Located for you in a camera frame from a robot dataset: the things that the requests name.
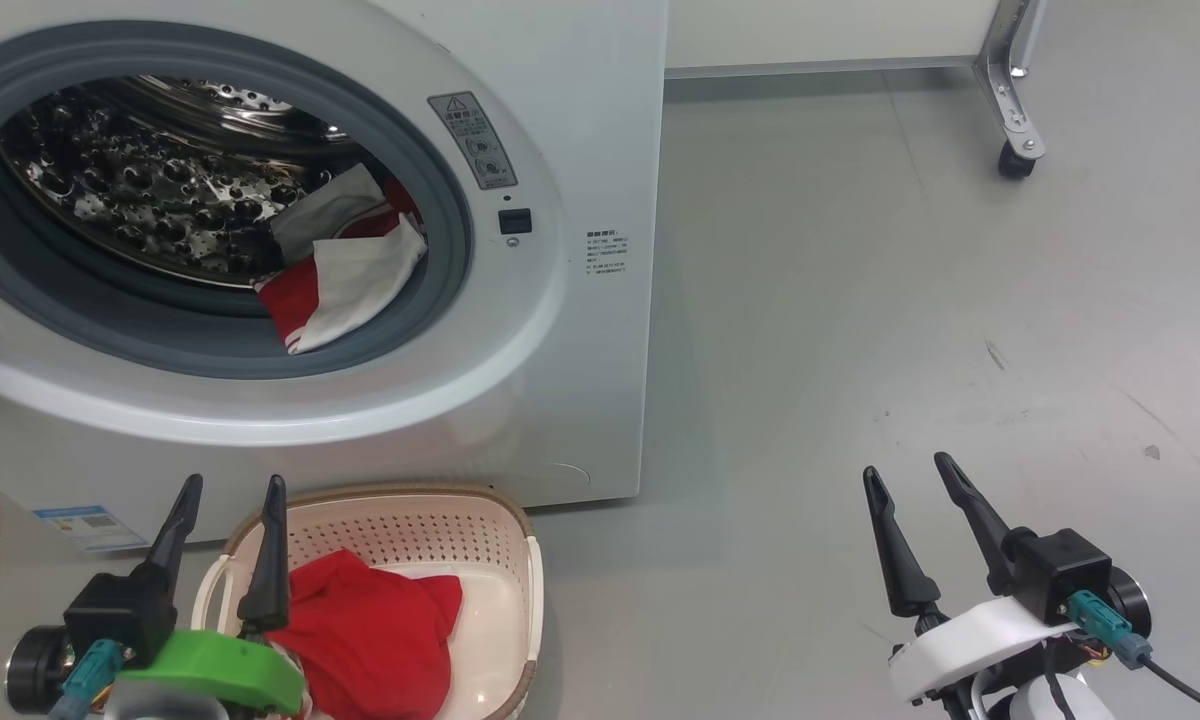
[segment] gray floor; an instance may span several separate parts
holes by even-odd
[[[880,466],[955,614],[985,570],[935,450],[1008,523],[1111,552],[1200,686],[1200,0],[1052,4],[1024,95],[1049,155],[1003,182],[964,72],[668,86],[644,492],[536,514],[527,718],[942,716],[889,692],[910,628],[859,480]],[[1,653],[133,562],[4,521]],[[1117,716],[1200,718],[1088,674]]]

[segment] blue and white sticker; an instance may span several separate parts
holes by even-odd
[[[86,552],[110,552],[146,547],[148,541],[121,523],[106,506],[55,506],[50,510],[32,510],[32,515],[66,533],[66,538]]]

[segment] white board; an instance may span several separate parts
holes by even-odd
[[[670,0],[668,77],[964,64],[994,10],[994,0]]]

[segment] gray rubber seal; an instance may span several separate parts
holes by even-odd
[[[0,126],[58,88],[115,76],[208,77],[284,97],[344,128],[409,191],[427,254],[371,323],[290,356],[257,296],[161,278],[107,258],[34,209],[0,164],[0,298],[53,332],[175,373],[275,379],[331,373],[394,350],[452,305],[472,263],[472,218],[436,148],[397,110],[316,61],[202,26],[103,22],[0,44]]]

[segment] teal connector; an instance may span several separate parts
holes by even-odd
[[[74,670],[62,683],[62,697],[53,703],[50,720],[84,720],[94,698],[110,685],[124,667],[124,646],[115,641],[97,641],[76,661]]]
[[[1116,658],[1129,670],[1144,666],[1144,656],[1150,658],[1152,644],[1134,632],[1134,625],[1092,592],[1080,590],[1067,601],[1067,618],[1086,634],[1093,635],[1116,653]]]

